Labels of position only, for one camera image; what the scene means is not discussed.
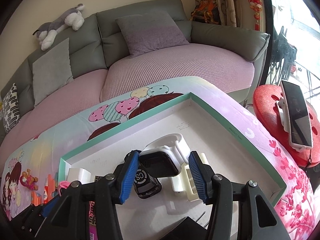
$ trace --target cartoon printed blanket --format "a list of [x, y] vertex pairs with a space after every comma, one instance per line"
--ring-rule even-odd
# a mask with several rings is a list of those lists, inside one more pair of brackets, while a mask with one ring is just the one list
[[58, 172], [60, 157], [87, 140], [181, 94], [192, 92], [222, 114], [277, 169], [287, 184], [275, 209], [291, 239], [307, 239], [317, 215], [305, 173], [249, 111], [198, 77], [164, 80], [86, 109], [40, 134], [11, 154], [2, 176], [1, 203], [9, 219], [30, 205], [31, 190], [44, 193], [48, 174]]

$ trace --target chinese knot decoration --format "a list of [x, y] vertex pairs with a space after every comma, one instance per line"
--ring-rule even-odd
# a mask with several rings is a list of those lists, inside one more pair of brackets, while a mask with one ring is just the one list
[[254, 10], [254, 18], [256, 19], [255, 30], [260, 30], [260, 12], [262, 11], [262, 2], [260, 0], [248, 0], [250, 8]]

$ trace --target white plastic part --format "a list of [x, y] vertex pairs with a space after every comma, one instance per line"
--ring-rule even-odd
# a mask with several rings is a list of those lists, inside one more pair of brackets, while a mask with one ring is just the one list
[[73, 182], [75, 180], [79, 180], [82, 184], [90, 183], [91, 173], [82, 168], [70, 168], [67, 181]]
[[[209, 165], [207, 157], [204, 153], [200, 153], [199, 157], [202, 163]], [[188, 164], [183, 164], [181, 167], [180, 174], [175, 177], [170, 177], [170, 181], [174, 192], [185, 192], [189, 201], [195, 201], [199, 199], [196, 190], [196, 185], [193, 182], [193, 178]]]
[[189, 163], [188, 158], [191, 150], [181, 133], [171, 133], [149, 143], [140, 155], [146, 155], [154, 152], [166, 153], [180, 173], [181, 166], [184, 163]]
[[[283, 111], [283, 109], [286, 108], [284, 99], [280, 98], [279, 101], [276, 101], [276, 105], [278, 107], [280, 120], [281, 120], [281, 124], [283, 126], [283, 129], [284, 129], [285, 132], [290, 133], [291, 132], [291, 128], [290, 128], [290, 122], [289, 122], [289, 112], [288, 111], [286, 111], [286, 112]], [[303, 152], [305, 149], [307, 149], [307, 147], [305, 145], [298, 145], [298, 144], [293, 144], [293, 143], [289, 143], [289, 144], [297, 152]]]

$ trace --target orange backpack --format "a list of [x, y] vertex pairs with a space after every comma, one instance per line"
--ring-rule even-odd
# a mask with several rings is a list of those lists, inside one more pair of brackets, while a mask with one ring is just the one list
[[201, 0], [191, 13], [193, 21], [221, 24], [216, 0]]

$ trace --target red stool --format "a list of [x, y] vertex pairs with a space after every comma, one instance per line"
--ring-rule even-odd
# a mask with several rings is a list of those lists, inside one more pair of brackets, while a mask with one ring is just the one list
[[[253, 94], [253, 109], [257, 119], [276, 138], [281, 145], [290, 153], [297, 165], [306, 167], [310, 156], [310, 150], [297, 152], [289, 145], [289, 135], [284, 131], [281, 124], [280, 115], [276, 106], [276, 100], [282, 97], [281, 87], [275, 85], [263, 85], [258, 87]], [[309, 167], [314, 167], [320, 163], [320, 123], [316, 114], [308, 106], [311, 127], [313, 132], [313, 149], [311, 152], [312, 163]]]

